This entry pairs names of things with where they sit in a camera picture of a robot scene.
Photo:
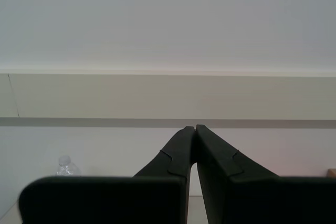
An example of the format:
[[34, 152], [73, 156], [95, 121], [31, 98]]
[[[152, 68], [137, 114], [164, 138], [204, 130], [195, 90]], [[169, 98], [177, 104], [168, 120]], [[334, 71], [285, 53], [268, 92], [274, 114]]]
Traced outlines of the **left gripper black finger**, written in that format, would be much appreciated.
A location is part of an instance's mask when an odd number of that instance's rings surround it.
[[209, 223], [335, 223], [335, 179], [281, 177], [204, 125], [197, 171]]
[[187, 223], [195, 129], [173, 135], [132, 177], [45, 177], [18, 200], [23, 223]]

